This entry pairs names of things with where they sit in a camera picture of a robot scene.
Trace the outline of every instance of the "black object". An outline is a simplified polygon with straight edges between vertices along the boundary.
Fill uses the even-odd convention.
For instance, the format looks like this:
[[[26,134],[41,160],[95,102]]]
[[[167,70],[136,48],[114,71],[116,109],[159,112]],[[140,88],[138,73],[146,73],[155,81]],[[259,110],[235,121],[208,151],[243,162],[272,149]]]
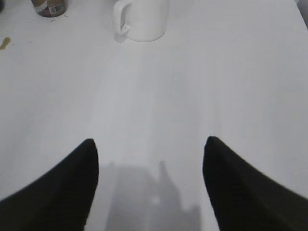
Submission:
[[[98,182],[93,140],[85,140],[53,169],[0,202],[1,231],[82,231]]]
[[[308,231],[308,200],[253,168],[217,137],[207,140],[203,175],[221,231]]]
[[[4,0],[0,0],[0,12],[3,10],[4,8]]]

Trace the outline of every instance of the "jar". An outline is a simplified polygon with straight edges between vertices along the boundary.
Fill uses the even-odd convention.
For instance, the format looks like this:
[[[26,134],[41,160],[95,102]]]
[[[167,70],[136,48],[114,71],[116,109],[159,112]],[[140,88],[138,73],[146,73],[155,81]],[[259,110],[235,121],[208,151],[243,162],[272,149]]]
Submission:
[[[66,0],[32,0],[35,11],[43,17],[57,17],[67,9]]]

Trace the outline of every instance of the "spill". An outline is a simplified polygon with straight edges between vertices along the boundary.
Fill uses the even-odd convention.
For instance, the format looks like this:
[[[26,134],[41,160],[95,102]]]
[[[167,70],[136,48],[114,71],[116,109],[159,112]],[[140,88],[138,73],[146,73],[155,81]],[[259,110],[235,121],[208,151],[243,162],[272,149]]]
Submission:
[[[6,37],[3,40],[2,45],[0,46],[0,50],[4,50],[10,42],[11,42],[11,39],[9,37]]]

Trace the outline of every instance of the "table surface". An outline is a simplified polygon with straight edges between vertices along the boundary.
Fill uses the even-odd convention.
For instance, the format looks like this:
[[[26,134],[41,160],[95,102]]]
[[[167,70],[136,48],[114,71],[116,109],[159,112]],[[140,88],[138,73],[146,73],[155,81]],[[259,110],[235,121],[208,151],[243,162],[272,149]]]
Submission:
[[[109,231],[122,207],[152,229],[141,196],[150,208],[169,198],[162,225],[181,231],[190,216],[190,230],[218,230],[202,176],[209,135],[308,197],[308,32],[295,2],[172,0],[166,33],[150,43],[115,37],[114,3],[70,0],[50,19],[7,1],[0,198],[94,138],[101,173],[87,230]],[[150,195],[149,184],[164,190]]]

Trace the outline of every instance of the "white mug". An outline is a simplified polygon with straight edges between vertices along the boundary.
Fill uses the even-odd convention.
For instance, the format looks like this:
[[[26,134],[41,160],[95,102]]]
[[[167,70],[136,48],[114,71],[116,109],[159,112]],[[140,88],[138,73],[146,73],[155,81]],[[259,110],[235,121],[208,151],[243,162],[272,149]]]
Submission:
[[[114,6],[115,32],[138,42],[160,38],[167,26],[170,0],[119,0]]]

